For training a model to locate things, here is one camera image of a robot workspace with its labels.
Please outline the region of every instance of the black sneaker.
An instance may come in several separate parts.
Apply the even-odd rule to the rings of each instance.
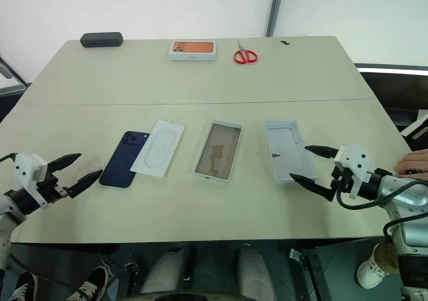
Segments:
[[[110,279],[110,269],[106,266],[98,266],[88,279],[80,286],[91,301],[100,301]],[[87,301],[88,299],[78,291],[74,292],[66,301]]]
[[[22,273],[9,301],[35,301],[38,286],[39,280],[37,276],[29,272]]]

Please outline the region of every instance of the phone packaging tray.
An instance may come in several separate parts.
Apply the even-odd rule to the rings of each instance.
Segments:
[[[184,129],[185,125],[158,120],[131,171],[164,177]]]
[[[194,174],[228,183],[235,164],[242,125],[212,120]]]
[[[317,179],[310,153],[297,120],[269,121],[263,124],[272,160],[275,184],[294,182],[290,173]]]

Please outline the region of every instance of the scissor handle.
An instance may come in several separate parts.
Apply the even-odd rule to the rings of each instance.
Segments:
[[[256,62],[258,59],[257,54],[255,52],[252,52],[251,50],[246,50],[245,55],[247,56],[247,61],[249,63]]]
[[[255,52],[252,52],[251,50],[238,50],[237,52],[235,52],[233,59],[237,64],[245,65],[256,62],[258,56]]]

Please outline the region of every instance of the scissor blade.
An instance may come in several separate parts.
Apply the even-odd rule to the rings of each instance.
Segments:
[[[240,49],[240,50],[245,50],[244,49],[244,47],[242,47],[242,45],[241,45],[241,42],[238,40],[238,48]]]
[[[325,157],[326,159],[333,159],[334,157],[336,157],[338,152],[338,150],[335,148],[318,145],[306,146],[305,149],[310,152],[313,152],[315,155]]]

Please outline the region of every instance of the white wall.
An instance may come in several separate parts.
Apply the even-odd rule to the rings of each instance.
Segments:
[[[354,62],[428,66],[428,0],[283,0],[277,36],[335,35]]]
[[[32,82],[70,39],[262,37],[272,0],[0,0],[0,56]]]

